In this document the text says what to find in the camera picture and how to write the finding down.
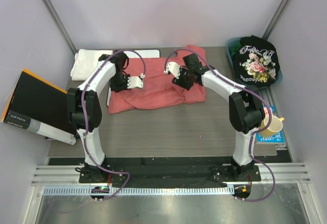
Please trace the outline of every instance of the orange edge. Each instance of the orange edge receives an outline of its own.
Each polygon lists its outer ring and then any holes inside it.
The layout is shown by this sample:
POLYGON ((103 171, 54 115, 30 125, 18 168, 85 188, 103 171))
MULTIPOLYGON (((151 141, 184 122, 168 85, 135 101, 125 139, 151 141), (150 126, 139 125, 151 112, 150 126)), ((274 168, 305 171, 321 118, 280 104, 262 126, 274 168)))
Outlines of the orange edge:
POLYGON ((1 117, 1 120, 0 120, 1 122, 3 122, 4 119, 5 119, 5 116, 6 116, 6 114, 7 114, 8 109, 9 109, 9 105, 10 105, 10 102, 11 102, 12 96, 14 95, 14 92, 15 92, 15 90, 12 92, 12 94, 11 94, 11 96, 10 96, 10 99, 9 99, 7 105, 6 105, 5 111, 4 111, 4 113, 2 114, 2 117, 1 117))
POLYGON ((23 72, 25 72, 25 73, 31 75, 32 77, 35 77, 35 78, 39 79, 40 81, 46 83, 47 85, 50 85, 51 87, 54 87, 54 88, 56 88, 57 90, 62 91, 63 93, 67 94, 67 91, 66 91, 66 90, 64 90, 64 89, 62 89, 62 88, 60 88, 60 87, 57 87, 56 85, 54 85, 54 84, 52 84, 52 83, 49 83, 48 81, 46 81, 46 80, 44 80, 43 78, 37 76, 36 74, 30 72, 29 70, 27 70, 27 69, 23 69, 23 72))

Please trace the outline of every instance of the gray tabletop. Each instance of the gray tabletop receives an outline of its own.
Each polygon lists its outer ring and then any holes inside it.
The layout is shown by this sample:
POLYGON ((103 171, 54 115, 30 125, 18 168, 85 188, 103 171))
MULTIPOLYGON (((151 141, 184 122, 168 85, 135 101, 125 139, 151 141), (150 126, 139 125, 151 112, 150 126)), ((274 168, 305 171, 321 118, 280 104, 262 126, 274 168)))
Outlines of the gray tabletop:
MULTIPOLYGON (((221 74, 235 80, 224 47, 207 47, 206 58, 221 74)), ((160 48, 167 57, 173 48, 160 48)), ((82 82, 68 81, 67 89, 82 82)), ((206 101, 155 110, 133 109, 110 115, 108 85, 99 96, 101 146, 109 157, 231 156, 235 130, 229 122, 228 103, 206 89, 206 101)), ((254 155, 277 155, 274 145, 255 145, 254 155)), ((80 140, 75 145, 52 141, 49 157, 84 157, 80 140)))

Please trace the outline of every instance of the blue basket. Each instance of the blue basket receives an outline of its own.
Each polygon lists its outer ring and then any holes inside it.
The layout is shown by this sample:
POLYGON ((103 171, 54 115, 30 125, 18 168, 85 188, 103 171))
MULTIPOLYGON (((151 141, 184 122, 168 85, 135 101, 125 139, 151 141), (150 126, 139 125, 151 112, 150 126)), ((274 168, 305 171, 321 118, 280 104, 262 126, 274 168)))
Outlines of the blue basket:
MULTIPOLYGON (((227 48, 227 56, 229 58, 229 61, 230 61, 230 64, 231 64, 231 67, 234 69, 233 67, 233 61, 231 60, 231 48, 235 45, 235 43, 237 41, 241 40, 241 37, 235 37, 235 38, 232 38, 230 40, 228 40, 228 42, 226 43, 226 48, 227 48)), ((279 83, 283 78, 283 75, 282 75, 282 72, 279 70, 278 71, 278 75, 277 75, 277 79, 275 81, 275 83, 279 83)), ((241 83, 241 84, 244 84, 246 86, 249 86, 249 84, 247 83, 244 83, 242 80, 238 79, 238 81, 241 83)))

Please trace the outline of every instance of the blue book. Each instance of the blue book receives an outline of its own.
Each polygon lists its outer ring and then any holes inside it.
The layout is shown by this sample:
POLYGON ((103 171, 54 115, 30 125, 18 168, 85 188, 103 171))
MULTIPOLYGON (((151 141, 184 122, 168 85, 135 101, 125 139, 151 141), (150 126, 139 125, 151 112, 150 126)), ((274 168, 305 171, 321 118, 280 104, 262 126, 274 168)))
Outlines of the blue book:
MULTIPOLYGON (((271 105, 270 108, 272 109, 273 115, 277 116, 276 114, 276 107, 271 105)), ((277 134, 270 136, 270 137, 261 137, 258 133, 256 134, 256 140, 258 143, 273 143, 273 144, 282 144, 285 143, 283 130, 278 132, 277 134)))

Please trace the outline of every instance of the black fabric with floral print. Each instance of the black fabric with floral print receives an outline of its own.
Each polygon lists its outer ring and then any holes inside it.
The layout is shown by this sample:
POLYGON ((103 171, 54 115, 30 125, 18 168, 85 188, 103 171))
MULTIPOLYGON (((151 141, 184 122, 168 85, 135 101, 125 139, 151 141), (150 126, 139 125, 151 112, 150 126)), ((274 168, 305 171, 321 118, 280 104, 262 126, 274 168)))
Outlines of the black fabric with floral print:
POLYGON ((256 87, 273 84, 280 70, 274 45, 256 36, 243 37, 240 44, 232 56, 236 77, 256 87))

